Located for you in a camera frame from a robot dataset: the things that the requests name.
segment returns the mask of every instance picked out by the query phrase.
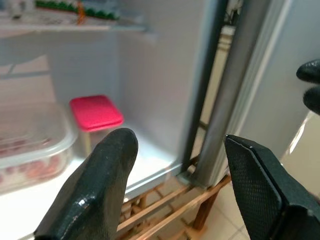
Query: metal frame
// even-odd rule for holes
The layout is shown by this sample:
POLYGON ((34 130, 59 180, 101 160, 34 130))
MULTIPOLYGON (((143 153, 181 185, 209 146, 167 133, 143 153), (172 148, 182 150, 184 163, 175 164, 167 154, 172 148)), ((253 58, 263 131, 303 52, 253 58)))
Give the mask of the metal frame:
POLYGON ((198 186, 207 188, 221 177, 224 157, 218 155, 271 1, 246 0, 242 7, 198 164, 191 176, 198 186))

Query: food item on shelf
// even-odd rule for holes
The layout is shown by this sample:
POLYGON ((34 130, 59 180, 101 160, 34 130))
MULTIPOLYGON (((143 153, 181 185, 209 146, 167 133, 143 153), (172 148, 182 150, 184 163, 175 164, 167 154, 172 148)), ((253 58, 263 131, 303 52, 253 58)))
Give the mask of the food item on shelf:
POLYGON ((0 108, 0 194, 59 175, 76 140, 57 104, 0 108))

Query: refrigerator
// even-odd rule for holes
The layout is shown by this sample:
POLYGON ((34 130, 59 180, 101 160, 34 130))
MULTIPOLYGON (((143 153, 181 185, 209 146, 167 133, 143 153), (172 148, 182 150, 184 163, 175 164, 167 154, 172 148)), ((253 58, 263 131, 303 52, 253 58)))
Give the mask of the refrigerator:
MULTIPOLYGON (((308 114, 298 67, 319 57, 316 0, 245 0, 221 79, 211 78, 226 0, 119 0, 134 24, 108 27, 0 26, 0 105, 107 95, 139 142, 125 198, 180 176, 208 188, 228 172, 225 134, 281 158, 308 114), (190 156, 210 81, 218 81, 193 172, 190 156)), ((75 151, 81 146, 74 146, 75 151)), ((62 175, 0 195, 0 239, 33 232, 62 175)))

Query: container lid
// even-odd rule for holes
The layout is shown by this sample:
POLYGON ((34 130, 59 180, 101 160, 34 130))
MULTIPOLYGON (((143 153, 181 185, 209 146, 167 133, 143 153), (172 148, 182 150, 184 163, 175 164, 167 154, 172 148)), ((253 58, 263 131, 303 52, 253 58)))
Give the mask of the container lid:
POLYGON ((58 154, 76 137, 55 103, 0 107, 0 168, 58 154))
POLYGON ((124 117, 104 95, 77 97, 70 107, 79 128, 84 132, 113 128, 124 122, 124 117))

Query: wooden rack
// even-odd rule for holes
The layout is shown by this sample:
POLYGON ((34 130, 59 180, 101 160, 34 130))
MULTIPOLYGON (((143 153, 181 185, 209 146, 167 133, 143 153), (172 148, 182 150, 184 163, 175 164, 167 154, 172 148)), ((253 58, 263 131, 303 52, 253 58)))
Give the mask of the wooden rack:
POLYGON ((198 240, 204 233, 205 221, 215 202, 218 192, 230 182, 230 176, 225 176, 216 186, 202 191, 201 194, 188 201, 188 203, 174 207, 172 203, 185 196, 194 189, 191 185, 179 184, 179 188, 163 195, 162 185, 139 195, 122 206, 120 224, 117 228, 117 240, 148 240, 150 238, 163 240, 158 232, 175 220, 179 220, 183 229, 180 229, 168 240, 178 240, 185 236, 188 240, 198 240), (159 200, 147 205, 147 197, 151 193, 157 194, 159 200), (194 221, 190 224, 183 218, 183 214, 200 206, 194 221), (153 217, 164 207, 169 207, 170 212, 162 217, 153 217))

